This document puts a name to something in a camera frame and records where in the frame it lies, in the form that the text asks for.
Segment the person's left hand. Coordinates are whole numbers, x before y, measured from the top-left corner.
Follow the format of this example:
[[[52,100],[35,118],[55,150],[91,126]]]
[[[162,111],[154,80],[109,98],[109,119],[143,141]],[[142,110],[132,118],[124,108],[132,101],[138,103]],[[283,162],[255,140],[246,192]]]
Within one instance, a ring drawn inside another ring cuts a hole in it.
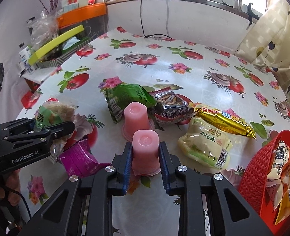
[[[11,172],[6,181],[6,186],[17,192],[21,191],[19,173],[20,173],[20,169]],[[0,187],[0,199],[4,199],[5,197],[6,197],[5,190]],[[17,195],[16,193],[10,192],[7,196],[7,200],[12,206],[16,206],[20,202],[21,197]]]

